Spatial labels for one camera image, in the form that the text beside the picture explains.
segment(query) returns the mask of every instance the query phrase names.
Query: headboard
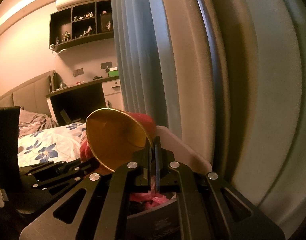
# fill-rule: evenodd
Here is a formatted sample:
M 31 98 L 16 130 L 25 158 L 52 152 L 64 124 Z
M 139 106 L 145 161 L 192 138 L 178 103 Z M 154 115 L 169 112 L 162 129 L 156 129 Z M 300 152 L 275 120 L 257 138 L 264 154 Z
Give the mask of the headboard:
M 32 78 L 0 96 L 0 107 L 22 106 L 24 110 L 50 116 L 45 96 L 56 89 L 54 80 L 54 70 Z

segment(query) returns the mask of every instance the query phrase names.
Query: silver screw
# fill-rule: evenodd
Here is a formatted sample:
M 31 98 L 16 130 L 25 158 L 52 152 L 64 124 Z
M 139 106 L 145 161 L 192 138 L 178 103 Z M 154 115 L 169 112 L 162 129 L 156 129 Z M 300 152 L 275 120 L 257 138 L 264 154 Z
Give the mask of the silver screw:
M 211 172 L 211 173 L 209 173 L 209 174 L 208 174 L 208 177 L 209 177 L 210 179 L 218 179 L 218 175 L 217 175 L 216 172 Z
M 127 167 L 130 169 L 135 169 L 137 167 L 137 163 L 136 162 L 130 162 L 127 164 Z
M 92 173 L 89 178 L 90 178 L 90 180 L 95 181 L 95 180 L 98 180 L 100 178 L 100 175 L 97 174 L 97 173 Z
M 178 162 L 171 162 L 169 165 L 170 165 L 171 168 L 178 168 L 179 167 Z

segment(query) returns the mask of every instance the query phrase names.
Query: cabinet door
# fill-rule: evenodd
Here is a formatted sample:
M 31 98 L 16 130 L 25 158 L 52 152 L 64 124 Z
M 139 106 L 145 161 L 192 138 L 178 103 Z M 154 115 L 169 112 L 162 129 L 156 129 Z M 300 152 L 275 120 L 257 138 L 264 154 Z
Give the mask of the cabinet door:
M 115 108 L 124 111 L 122 93 L 105 96 L 105 102 L 108 108 Z

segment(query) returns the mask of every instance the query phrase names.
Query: crumpled blanket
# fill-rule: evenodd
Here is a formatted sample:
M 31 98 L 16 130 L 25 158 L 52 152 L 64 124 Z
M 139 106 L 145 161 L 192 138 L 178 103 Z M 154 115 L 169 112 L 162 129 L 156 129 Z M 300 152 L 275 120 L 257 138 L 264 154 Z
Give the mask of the crumpled blanket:
M 37 114 L 21 109 L 19 117 L 19 138 L 58 125 L 47 114 Z

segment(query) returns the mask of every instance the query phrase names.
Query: wall shelf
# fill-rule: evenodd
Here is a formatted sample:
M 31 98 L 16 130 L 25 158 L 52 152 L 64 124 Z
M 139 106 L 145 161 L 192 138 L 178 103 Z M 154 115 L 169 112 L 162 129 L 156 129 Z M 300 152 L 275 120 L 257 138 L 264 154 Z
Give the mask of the wall shelf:
M 91 12 L 93 17 L 85 18 L 85 15 Z M 75 16 L 84 18 L 74 21 Z M 69 41 L 62 41 L 65 32 L 69 33 Z M 114 38 L 111 0 L 72 6 L 50 16 L 49 48 L 53 44 L 52 50 L 55 52 L 83 43 L 111 38 Z

